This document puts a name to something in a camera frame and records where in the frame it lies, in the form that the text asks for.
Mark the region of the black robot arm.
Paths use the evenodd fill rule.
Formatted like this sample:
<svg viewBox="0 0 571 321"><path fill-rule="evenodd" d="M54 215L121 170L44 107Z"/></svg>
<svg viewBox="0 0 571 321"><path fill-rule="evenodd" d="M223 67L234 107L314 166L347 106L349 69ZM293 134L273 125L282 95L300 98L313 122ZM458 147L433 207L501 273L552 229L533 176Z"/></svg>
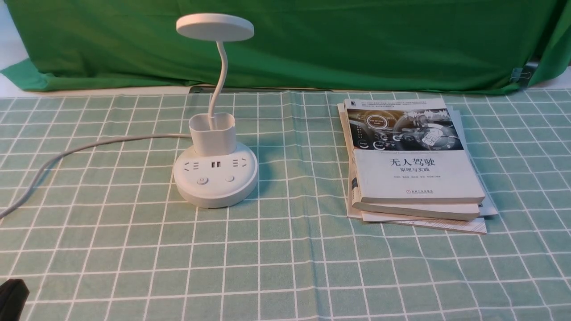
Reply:
<svg viewBox="0 0 571 321"><path fill-rule="evenodd" d="M0 321L18 321L30 294L22 279L8 279L0 287Z"/></svg>

